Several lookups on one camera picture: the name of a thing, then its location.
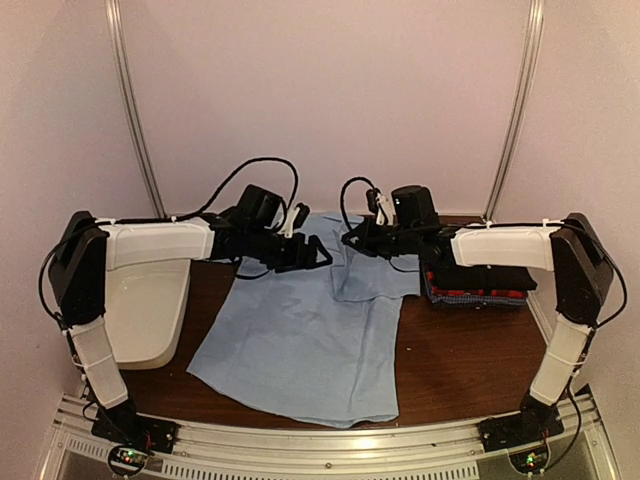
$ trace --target metal pole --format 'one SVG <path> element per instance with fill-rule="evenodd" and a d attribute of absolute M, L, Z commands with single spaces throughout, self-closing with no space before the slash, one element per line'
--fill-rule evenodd
<path fill-rule="evenodd" d="M 109 32 L 111 34 L 111 44 L 115 55 L 120 91 L 122 92 L 122 100 L 131 132 L 131 139 L 133 140 L 133 147 L 138 159 L 138 165 L 140 166 L 140 172 L 142 173 L 142 180 L 144 181 L 149 200 L 153 206 L 154 214 L 156 217 L 163 218 L 166 217 L 167 214 L 162 204 L 162 198 L 160 197 L 155 175 L 153 174 L 149 151 L 144 139 L 142 124 L 140 123 L 140 114 L 133 92 L 133 82 L 131 81 L 124 32 L 122 31 L 122 20 L 120 18 L 120 1 L 105 0 L 105 5 L 107 8 Z"/>
<path fill-rule="evenodd" d="M 513 110 L 511 112 L 511 120 L 507 128 L 507 135 L 502 147 L 502 155 L 498 171 L 491 190 L 491 196 L 484 212 L 485 220 L 491 220 L 496 213 L 500 196 L 504 189 L 504 185 L 509 172 L 509 167 L 513 160 L 518 143 L 520 130 L 524 119 L 525 108 L 531 86 L 533 84 L 533 75 L 538 63 L 538 53 L 540 51 L 540 42 L 542 40 L 542 27 L 544 23 L 544 0 L 531 0 L 529 8 L 529 23 L 525 34 L 524 51 L 522 53 L 522 64 L 520 66 L 520 76 L 518 78 L 518 86 L 516 96 L 513 102 Z"/>

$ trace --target black mounting bracket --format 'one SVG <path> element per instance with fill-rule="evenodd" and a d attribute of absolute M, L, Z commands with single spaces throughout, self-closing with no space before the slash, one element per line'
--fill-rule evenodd
<path fill-rule="evenodd" d="M 512 449 L 529 443 L 536 443 L 544 437 L 560 435 L 564 432 L 562 422 L 558 420 L 558 409 L 542 424 L 540 429 L 526 429 L 529 418 L 526 413 L 518 412 L 504 417 L 494 417 L 483 420 L 478 425 L 480 439 L 485 452 Z"/>
<path fill-rule="evenodd" d="M 141 452 L 153 450 L 160 453 L 173 453 L 178 430 L 177 423 L 138 414 L 135 420 L 141 434 L 138 438 L 127 438 L 122 431 L 115 428 L 113 421 L 103 413 L 102 409 L 98 409 L 96 420 L 91 427 L 91 434 L 111 442 L 131 445 Z"/>

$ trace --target plaid fabric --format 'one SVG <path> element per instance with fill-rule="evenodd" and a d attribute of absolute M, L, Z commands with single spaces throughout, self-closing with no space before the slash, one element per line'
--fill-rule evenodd
<path fill-rule="evenodd" d="M 434 304 L 470 306 L 499 305 L 522 307 L 527 304 L 527 292 L 515 290 L 443 290 L 433 285 L 434 275 L 425 278 L 427 297 Z"/>
<path fill-rule="evenodd" d="M 442 290 L 434 285 L 436 281 L 433 272 L 427 272 L 427 277 L 434 295 L 446 295 L 449 297 L 474 295 L 477 297 L 490 296 L 527 299 L 527 292 L 519 292 L 516 290 Z"/>

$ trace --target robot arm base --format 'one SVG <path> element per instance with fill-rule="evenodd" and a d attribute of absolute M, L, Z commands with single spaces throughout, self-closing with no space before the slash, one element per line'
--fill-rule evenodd
<path fill-rule="evenodd" d="M 520 412 L 483 420 L 478 425 L 485 452 L 513 449 L 564 432 L 558 409 L 525 395 Z"/>
<path fill-rule="evenodd" d="M 141 452 L 173 453 L 177 428 L 175 422 L 138 415 L 129 399 L 110 409 L 98 408 L 91 434 Z"/>

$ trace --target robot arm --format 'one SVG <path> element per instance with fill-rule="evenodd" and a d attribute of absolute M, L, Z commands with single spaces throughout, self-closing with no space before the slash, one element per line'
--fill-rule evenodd
<path fill-rule="evenodd" d="M 562 221 L 535 225 L 447 226 L 440 224 L 425 187 L 403 187 L 392 198 L 397 223 L 380 225 L 365 217 L 343 236 L 343 242 L 365 255 L 418 254 L 437 266 L 500 265 L 554 272 L 557 324 L 521 412 L 486 420 L 480 431 L 486 451 L 561 433 L 555 406 L 585 361 L 613 279 L 611 265 L 596 248 L 599 241 L 586 217 L 571 214 Z"/>
<path fill-rule="evenodd" d="M 154 450 L 170 451 L 173 442 L 167 438 L 175 429 L 172 422 L 150 424 L 136 413 L 105 329 L 105 272 L 174 259 L 252 257 L 275 272 L 331 264 L 318 237 L 295 232 L 309 213 L 305 205 L 287 212 L 280 226 L 270 226 L 283 204 L 277 195 L 249 185 L 236 206 L 184 221 L 100 220 L 86 211 L 73 215 L 52 257 L 49 280 L 74 361 L 100 407 L 94 434 L 120 443 L 140 441 L 139 449 L 145 450 L 148 432 Z"/>

